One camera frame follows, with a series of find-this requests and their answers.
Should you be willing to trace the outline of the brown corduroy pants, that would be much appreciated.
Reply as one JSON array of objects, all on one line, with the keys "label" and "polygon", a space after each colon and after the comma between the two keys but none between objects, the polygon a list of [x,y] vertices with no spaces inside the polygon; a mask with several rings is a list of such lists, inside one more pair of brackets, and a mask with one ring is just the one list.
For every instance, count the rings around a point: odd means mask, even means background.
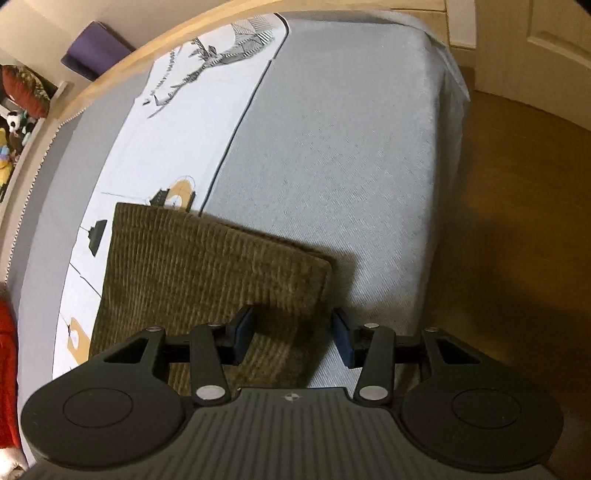
[{"label": "brown corduroy pants", "polygon": [[89,354],[150,326],[183,335],[262,305],[245,360],[224,370],[229,388],[303,388],[322,352],[331,281],[332,259],[304,245],[214,217],[119,203]]}]

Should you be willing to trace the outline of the white printed bed mat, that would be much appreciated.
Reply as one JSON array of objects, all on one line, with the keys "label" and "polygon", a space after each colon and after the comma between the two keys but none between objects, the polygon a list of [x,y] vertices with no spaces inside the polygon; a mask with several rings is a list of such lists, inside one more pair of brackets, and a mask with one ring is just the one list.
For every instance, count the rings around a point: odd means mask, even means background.
[{"label": "white printed bed mat", "polygon": [[250,100],[287,38],[277,14],[238,20],[157,59],[98,176],[68,262],[53,377],[85,362],[119,203],[197,214]]}]

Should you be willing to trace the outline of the grey bed sheet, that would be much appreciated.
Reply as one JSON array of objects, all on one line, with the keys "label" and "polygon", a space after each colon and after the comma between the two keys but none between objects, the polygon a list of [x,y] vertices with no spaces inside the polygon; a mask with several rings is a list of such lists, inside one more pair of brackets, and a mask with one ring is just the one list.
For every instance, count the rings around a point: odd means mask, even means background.
[{"label": "grey bed sheet", "polygon": [[[322,352],[305,387],[353,389],[329,337],[349,318],[417,330],[436,215],[458,170],[467,86],[448,48],[410,16],[277,14],[287,38],[215,173],[200,217],[286,239],[332,259]],[[151,67],[63,123],[12,259],[19,406],[53,377],[68,262],[98,176]]]}]

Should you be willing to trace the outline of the yellow plush toy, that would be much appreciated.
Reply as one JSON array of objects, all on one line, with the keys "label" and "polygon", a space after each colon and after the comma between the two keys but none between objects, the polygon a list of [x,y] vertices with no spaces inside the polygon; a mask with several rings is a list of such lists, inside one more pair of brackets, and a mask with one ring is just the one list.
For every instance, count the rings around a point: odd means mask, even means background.
[{"label": "yellow plush toy", "polygon": [[8,145],[6,130],[0,129],[0,200],[3,200],[14,165]]}]

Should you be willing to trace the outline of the red cushion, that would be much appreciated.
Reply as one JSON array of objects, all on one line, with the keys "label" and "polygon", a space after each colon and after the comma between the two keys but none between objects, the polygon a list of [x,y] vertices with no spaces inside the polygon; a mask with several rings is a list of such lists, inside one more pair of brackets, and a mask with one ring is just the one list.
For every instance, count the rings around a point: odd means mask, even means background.
[{"label": "red cushion", "polygon": [[41,80],[25,66],[1,66],[1,92],[35,119],[46,118],[49,113],[49,95]]}]

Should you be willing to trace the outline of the red folded quilt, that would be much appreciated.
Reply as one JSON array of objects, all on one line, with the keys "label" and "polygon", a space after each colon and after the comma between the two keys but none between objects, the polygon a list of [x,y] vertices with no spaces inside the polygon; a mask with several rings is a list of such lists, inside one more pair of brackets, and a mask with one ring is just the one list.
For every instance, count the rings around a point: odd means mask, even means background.
[{"label": "red folded quilt", "polygon": [[8,302],[0,304],[1,448],[21,448],[17,415],[17,333]]}]

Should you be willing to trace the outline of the wooden door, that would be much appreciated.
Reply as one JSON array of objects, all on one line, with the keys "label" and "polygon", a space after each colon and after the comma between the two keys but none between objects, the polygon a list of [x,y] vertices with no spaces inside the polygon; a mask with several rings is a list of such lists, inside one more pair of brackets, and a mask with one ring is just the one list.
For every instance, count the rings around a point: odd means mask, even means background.
[{"label": "wooden door", "polygon": [[476,88],[590,128],[590,3],[478,1]]}]

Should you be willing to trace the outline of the purple rolled mat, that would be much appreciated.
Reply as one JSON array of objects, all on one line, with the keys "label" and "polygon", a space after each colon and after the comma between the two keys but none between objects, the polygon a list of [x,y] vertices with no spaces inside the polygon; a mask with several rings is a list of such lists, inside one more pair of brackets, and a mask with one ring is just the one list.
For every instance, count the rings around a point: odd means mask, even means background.
[{"label": "purple rolled mat", "polygon": [[107,25],[93,21],[69,46],[61,64],[91,82],[134,51]]}]

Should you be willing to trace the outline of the panda plush toy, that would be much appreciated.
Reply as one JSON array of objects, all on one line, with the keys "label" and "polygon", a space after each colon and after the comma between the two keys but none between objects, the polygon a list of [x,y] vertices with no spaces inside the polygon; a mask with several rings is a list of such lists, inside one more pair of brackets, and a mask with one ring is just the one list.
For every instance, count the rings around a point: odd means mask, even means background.
[{"label": "panda plush toy", "polygon": [[27,112],[16,110],[9,111],[6,114],[5,119],[8,125],[9,133],[19,134],[27,124]]}]

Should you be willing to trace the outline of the wooden bed frame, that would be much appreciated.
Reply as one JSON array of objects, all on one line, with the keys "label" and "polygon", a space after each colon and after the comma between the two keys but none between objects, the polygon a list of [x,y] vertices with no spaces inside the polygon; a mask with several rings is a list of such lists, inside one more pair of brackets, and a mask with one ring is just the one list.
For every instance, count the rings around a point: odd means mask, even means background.
[{"label": "wooden bed frame", "polygon": [[[445,1],[10,1],[1,10],[1,48],[58,85],[49,116],[19,161],[1,204],[1,282],[10,262],[28,197],[58,127],[123,80],[190,38],[257,14],[322,10],[407,12],[449,39]],[[60,63],[78,30],[98,16],[135,51],[90,82]]]}]

